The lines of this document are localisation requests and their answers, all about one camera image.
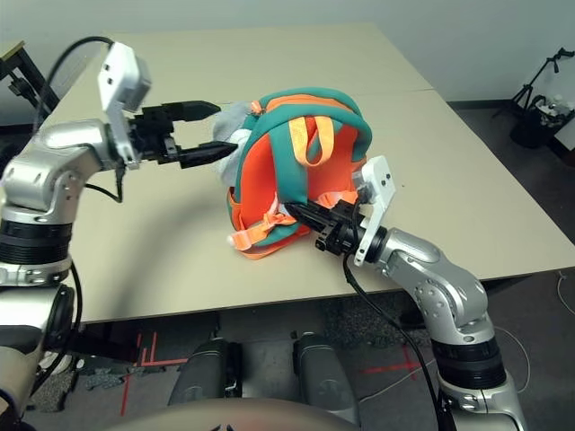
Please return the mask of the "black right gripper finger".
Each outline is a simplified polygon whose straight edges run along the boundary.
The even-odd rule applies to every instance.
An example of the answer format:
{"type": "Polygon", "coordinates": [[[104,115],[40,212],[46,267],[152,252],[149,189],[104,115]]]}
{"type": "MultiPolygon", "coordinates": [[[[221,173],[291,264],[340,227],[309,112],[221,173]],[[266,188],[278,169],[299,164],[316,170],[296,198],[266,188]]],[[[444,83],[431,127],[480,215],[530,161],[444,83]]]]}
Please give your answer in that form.
{"type": "Polygon", "coordinates": [[[317,233],[332,229],[332,219],[326,214],[298,214],[295,219],[317,233]]]}
{"type": "Polygon", "coordinates": [[[287,212],[297,221],[331,221],[331,210],[315,202],[288,202],[284,204],[287,212]]]}

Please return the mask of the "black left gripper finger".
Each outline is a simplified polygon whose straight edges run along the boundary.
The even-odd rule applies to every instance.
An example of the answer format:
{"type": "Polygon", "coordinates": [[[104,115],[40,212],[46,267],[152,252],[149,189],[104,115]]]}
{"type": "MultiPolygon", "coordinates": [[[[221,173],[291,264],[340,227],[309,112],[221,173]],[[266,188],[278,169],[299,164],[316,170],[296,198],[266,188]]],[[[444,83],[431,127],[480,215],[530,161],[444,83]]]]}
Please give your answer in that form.
{"type": "Polygon", "coordinates": [[[178,155],[178,161],[182,169],[189,169],[221,160],[233,153],[237,148],[238,144],[211,141],[194,148],[181,150],[178,155]]]}
{"type": "Polygon", "coordinates": [[[171,121],[200,121],[221,111],[221,108],[208,101],[178,101],[165,103],[171,121]]]}

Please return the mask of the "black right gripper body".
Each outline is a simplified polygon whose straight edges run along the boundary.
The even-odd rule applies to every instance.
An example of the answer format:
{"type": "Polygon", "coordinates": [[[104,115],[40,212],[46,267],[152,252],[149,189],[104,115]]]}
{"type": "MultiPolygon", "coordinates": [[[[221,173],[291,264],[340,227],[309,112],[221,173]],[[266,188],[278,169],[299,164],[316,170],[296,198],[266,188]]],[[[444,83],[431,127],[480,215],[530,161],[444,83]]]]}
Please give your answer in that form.
{"type": "Polygon", "coordinates": [[[316,209],[323,221],[315,247],[336,256],[353,251],[357,242],[353,228],[358,205],[338,201],[331,208],[317,204],[316,209]]]}

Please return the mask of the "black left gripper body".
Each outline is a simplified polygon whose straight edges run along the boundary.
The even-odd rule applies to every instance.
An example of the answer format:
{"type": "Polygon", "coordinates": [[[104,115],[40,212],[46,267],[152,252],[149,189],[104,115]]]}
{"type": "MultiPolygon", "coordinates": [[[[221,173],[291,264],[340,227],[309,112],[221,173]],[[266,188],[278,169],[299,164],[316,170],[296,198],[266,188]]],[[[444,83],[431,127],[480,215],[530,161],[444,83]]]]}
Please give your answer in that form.
{"type": "Polygon", "coordinates": [[[181,148],[172,133],[173,123],[183,120],[183,104],[144,107],[141,114],[130,119],[130,139],[141,158],[158,164],[181,163],[181,148]]]}

